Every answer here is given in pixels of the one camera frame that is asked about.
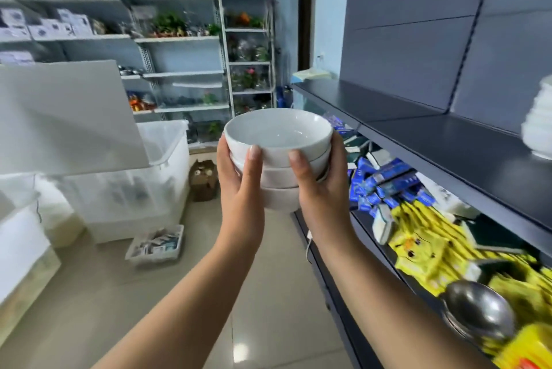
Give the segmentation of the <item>stainless steel ladle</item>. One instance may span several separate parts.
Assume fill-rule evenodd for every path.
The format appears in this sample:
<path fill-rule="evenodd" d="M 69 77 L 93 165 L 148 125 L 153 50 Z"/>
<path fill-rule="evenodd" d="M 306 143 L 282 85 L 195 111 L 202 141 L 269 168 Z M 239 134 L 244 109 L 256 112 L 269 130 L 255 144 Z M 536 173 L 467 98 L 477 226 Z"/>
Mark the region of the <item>stainless steel ladle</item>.
<path fill-rule="evenodd" d="M 517 332 L 516 316 L 507 300 L 484 284 L 455 281 L 438 298 L 445 323 L 479 347 L 487 340 L 504 344 Z"/>

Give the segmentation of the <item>group of small potted plants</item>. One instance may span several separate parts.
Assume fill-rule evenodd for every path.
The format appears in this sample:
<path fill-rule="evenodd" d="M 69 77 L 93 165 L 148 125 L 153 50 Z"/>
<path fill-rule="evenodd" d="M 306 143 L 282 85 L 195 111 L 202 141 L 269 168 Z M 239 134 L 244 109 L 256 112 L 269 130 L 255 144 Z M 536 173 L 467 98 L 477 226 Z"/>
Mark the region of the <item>group of small potted plants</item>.
<path fill-rule="evenodd" d="M 143 40 L 154 65 L 144 73 L 155 113 L 221 129 L 234 117 L 274 107 L 272 13 L 222 13 L 217 23 L 190 28 L 189 37 L 158 34 Z"/>

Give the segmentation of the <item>clear plastic storage tub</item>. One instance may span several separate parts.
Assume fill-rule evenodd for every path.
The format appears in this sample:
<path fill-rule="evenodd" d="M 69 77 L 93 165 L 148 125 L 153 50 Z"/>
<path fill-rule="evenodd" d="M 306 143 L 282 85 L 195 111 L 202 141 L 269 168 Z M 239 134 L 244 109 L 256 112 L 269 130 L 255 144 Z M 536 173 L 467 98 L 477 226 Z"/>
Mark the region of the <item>clear plastic storage tub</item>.
<path fill-rule="evenodd" d="M 38 201 L 34 175 L 0 175 L 0 347 L 61 265 Z"/>

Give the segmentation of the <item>pile of blue packets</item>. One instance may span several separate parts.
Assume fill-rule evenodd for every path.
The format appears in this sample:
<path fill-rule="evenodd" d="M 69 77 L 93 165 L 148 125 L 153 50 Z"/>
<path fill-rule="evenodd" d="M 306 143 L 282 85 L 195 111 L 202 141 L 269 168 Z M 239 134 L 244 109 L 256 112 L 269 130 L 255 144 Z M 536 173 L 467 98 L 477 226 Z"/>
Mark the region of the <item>pile of blue packets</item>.
<path fill-rule="evenodd" d="M 427 207 L 437 203 L 417 172 L 399 158 L 376 168 L 367 157 L 360 157 L 355 168 L 349 169 L 348 177 L 350 211 L 375 217 L 381 205 L 394 210 L 403 202 L 419 201 Z"/>

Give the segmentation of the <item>person's left hand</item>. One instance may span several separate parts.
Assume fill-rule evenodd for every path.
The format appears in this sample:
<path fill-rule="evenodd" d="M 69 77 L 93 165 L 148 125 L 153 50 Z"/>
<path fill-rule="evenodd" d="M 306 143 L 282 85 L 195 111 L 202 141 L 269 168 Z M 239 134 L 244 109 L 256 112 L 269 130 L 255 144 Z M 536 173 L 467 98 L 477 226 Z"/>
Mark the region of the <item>person's left hand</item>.
<path fill-rule="evenodd" d="M 239 176 L 234 167 L 224 135 L 217 146 L 217 170 L 222 225 L 216 243 L 255 255 L 264 234 L 265 210 L 254 194 L 242 191 L 242 173 Z"/>

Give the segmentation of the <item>white sponge packet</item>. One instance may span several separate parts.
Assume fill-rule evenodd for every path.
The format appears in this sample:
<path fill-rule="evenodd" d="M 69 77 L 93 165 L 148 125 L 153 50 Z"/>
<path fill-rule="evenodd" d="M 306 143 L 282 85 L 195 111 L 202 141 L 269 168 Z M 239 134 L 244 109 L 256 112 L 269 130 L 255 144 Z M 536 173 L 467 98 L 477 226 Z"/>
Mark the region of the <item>white sponge packet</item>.
<path fill-rule="evenodd" d="M 374 239 L 379 245 L 386 245 L 394 233 L 395 220 L 391 214 L 391 209 L 385 203 L 376 206 L 375 211 L 372 225 Z"/>

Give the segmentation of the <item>person's right forearm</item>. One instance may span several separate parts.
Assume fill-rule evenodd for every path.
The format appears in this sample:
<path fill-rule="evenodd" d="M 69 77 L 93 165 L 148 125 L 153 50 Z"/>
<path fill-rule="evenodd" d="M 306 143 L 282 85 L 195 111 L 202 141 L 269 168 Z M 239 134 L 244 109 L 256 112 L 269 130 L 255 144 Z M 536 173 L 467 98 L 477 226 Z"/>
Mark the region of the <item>person's right forearm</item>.
<path fill-rule="evenodd" d="M 311 230 L 349 312 L 384 369 L 497 369 L 346 231 Z"/>

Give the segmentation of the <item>stack of white bowls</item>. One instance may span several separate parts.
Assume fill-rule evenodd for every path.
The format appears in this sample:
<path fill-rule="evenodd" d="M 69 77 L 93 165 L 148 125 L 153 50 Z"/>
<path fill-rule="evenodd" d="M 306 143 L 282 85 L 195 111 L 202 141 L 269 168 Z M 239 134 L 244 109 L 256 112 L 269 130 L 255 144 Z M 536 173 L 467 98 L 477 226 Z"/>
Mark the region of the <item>stack of white bowls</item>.
<path fill-rule="evenodd" d="M 552 161 L 552 74 L 540 81 L 540 90 L 521 124 L 521 138 L 533 155 Z"/>

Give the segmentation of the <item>white wall shelving unit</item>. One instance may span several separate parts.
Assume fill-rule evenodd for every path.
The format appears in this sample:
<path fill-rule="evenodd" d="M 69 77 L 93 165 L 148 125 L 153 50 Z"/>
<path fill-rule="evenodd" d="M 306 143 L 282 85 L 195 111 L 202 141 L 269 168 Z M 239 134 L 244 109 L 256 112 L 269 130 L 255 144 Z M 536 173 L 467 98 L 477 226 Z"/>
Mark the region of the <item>white wall shelving unit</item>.
<path fill-rule="evenodd" d="M 29 50 L 40 62 L 114 60 L 138 122 L 175 120 L 155 113 L 155 94 L 143 78 L 154 61 L 143 40 L 164 33 L 189 37 L 196 34 L 190 28 L 217 23 L 219 17 L 217 0 L 0 0 L 0 8 L 22 9 L 32 24 L 56 18 L 58 9 L 88 16 L 96 33 L 92 37 L 0 41 L 0 48 Z M 210 125 L 189 122 L 192 153 L 213 151 L 224 126 L 212 133 Z"/>

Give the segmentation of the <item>dark grey metal shelf unit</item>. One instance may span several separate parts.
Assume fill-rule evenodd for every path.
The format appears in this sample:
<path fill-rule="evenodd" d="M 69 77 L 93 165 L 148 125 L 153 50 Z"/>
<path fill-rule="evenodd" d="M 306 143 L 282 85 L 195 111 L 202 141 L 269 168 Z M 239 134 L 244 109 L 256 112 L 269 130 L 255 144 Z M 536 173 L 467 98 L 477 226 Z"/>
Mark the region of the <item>dark grey metal shelf unit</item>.
<path fill-rule="evenodd" d="M 294 89 L 552 264 L 552 161 L 521 123 L 552 74 L 552 0 L 347 0 L 339 80 Z"/>

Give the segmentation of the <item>brown cardboard box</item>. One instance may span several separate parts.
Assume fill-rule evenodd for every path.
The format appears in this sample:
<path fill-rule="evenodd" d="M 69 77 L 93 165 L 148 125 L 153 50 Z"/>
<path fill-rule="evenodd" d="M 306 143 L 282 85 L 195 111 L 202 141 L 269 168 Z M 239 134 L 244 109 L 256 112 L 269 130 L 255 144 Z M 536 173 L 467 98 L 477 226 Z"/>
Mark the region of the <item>brown cardboard box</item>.
<path fill-rule="evenodd" d="M 218 172 L 212 160 L 196 161 L 189 171 L 190 197 L 193 202 L 213 200 L 217 193 Z"/>

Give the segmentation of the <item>white ceramic bowl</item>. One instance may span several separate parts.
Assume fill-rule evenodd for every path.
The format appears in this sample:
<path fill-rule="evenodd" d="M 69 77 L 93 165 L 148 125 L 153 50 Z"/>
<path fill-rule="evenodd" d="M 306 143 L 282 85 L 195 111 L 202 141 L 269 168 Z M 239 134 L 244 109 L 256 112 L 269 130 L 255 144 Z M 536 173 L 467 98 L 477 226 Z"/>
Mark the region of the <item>white ceramic bowl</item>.
<path fill-rule="evenodd" d="M 265 141 L 261 148 L 263 159 L 260 184 L 264 188 L 287 189 L 298 186 L 298 182 L 289 161 L 289 151 L 299 150 L 303 153 L 310 169 L 315 177 L 323 177 L 327 171 L 329 152 L 331 150 L 329 140 L 307 141 L 303 139 L 283 139 Z"/>
<path fill-rule="evenodd" d="M 300 109 L 269 108 L 236 116 L 224 127 L 231 157 L 244 162 L 253 145 L 260 147 L 264 165 L 289 167 L 288 153 L 299 150 L 308 161 L 329 149 L 334 129 L 320 115 Z"/>
<path fill-rule="evenodd" d="M 298 186 L 286 188 L 260 186 L 254 195 L 266 209 L 293 213 L 300 209 L 299 193 Z"/>

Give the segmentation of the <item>small white basket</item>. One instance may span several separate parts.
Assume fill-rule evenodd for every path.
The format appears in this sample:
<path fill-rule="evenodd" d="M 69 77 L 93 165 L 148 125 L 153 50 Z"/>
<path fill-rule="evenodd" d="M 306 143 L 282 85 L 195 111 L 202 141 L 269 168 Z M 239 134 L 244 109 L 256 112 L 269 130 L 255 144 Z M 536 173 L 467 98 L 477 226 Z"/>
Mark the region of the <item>small white basket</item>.
<path fill-rule="evenodd" d="M 178 260 L 184 228 L 182 224 L 170 225 L 135 236 L 126 251 L 125 261 L 134 267 L 143 267 Z"/>

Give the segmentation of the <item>dark green box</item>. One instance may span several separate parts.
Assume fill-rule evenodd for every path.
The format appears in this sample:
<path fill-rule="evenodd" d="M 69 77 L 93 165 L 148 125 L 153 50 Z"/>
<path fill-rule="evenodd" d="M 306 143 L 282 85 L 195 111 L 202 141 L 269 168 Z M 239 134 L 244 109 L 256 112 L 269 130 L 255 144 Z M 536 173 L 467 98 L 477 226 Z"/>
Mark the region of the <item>dark green box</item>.
<path fill-rule="evenodd" d="M 477 250 L 506 254 L 526 252 L 524 240 L 484 214 L 462 220 L 460 227 L 468 243 Z"/>

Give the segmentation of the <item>person's right hand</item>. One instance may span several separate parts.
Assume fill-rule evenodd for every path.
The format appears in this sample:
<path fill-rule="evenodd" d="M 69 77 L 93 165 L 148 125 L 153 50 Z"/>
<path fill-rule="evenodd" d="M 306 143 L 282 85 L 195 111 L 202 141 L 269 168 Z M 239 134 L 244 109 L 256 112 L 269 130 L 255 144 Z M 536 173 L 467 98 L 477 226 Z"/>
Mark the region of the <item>person's right hand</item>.
<path fill-rule="evenodd" d="M 353 234 L 349 217 L 347 159 L 343 139 L 334 132 L 326 179 L 318 182 L 318 192 L 300 198 L 303 217 L 313 240 L 324 255 L 344 251 Z"/>

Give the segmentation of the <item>pile of yellow packets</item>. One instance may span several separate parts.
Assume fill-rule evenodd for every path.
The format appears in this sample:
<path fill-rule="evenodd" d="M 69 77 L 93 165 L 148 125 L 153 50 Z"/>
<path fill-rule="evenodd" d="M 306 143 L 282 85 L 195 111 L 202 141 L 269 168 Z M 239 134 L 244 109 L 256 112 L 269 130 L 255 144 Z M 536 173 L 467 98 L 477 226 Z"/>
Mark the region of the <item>pile of yellow packets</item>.
<path fill-rule="evenodd" d="M 524 254 L 477 250 L 460 223 L 419 201 L 403 202 L 391 214 L 395 230 L 387 245 L 396 255 L 397 270 L 439 301 L 450 283 L 466 280 L 493 289 L 513 309 L 517 322 L 513 339 L 473 345 L 499 369 L 552 369 L 552 267 L 527 249 Z"/>

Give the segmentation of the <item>group of white boxes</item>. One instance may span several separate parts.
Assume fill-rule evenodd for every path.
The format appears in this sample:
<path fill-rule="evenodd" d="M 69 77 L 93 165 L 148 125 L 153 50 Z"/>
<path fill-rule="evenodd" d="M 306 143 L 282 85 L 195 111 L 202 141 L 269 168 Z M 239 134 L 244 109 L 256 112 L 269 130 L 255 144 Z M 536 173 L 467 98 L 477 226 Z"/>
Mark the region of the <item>group of white boxes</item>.
<path fill-rule="evenodd" d="M 32 24 L 22 9 L 0 8 L 0 41 L 65 40 L 96 34 L 88 16 L 67 9 L 58 9 L 57 14 L 56 18 L 40 18 Z"/>

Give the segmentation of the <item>clear plastic storage bin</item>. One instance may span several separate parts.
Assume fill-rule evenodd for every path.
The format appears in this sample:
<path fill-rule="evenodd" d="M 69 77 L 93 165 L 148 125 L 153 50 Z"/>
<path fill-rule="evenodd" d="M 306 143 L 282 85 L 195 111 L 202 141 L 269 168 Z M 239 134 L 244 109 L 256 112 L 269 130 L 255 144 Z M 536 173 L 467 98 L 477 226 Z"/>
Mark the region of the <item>clear plastic storage bin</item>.
<path fill-rule="evenodd" d="M 96 244 L 178 224 L 189 194 L 186 120 L 138 123 L 144 169 L 53 177 Z"/>

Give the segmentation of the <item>person's left forearm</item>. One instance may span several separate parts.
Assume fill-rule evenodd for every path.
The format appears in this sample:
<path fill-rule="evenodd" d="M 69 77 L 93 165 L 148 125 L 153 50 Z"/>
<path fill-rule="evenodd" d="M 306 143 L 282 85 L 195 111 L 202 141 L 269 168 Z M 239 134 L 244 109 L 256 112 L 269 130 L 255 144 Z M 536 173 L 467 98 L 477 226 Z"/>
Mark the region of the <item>person's left forearm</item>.
<path fill-rule="evenodd" d="M 202 369 L 263 232 L 221 233 L 212 249 L 91 369 Z"/>

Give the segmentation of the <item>pale paper stack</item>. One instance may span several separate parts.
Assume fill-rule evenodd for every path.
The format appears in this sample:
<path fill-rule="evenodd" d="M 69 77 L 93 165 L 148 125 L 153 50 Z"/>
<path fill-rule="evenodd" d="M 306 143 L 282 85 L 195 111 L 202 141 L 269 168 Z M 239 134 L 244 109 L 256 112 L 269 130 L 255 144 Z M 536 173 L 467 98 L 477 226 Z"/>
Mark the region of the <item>pale paper stack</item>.
<path fill-rule="evenodd" d="M 300 82 L 305 82 L 307 80 L 332 79 L 332 78 L 333 78 L 332 73 L 312 67 L 312 68 L 308 68 L 307 70 L 297 71 L 293 73 L 290 79 L 290 83 L 296 84 Z"/>

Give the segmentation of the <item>white flat lid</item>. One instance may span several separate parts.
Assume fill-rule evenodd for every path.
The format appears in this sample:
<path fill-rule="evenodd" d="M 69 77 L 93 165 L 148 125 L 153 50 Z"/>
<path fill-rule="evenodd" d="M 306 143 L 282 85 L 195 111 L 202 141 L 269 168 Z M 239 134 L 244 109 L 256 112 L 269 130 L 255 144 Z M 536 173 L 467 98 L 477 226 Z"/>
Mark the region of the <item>white flat lid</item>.
<path fill-rule="evenodd" d="M 0 66 L 0 175 L 149 166 L 114 60 Z"/>

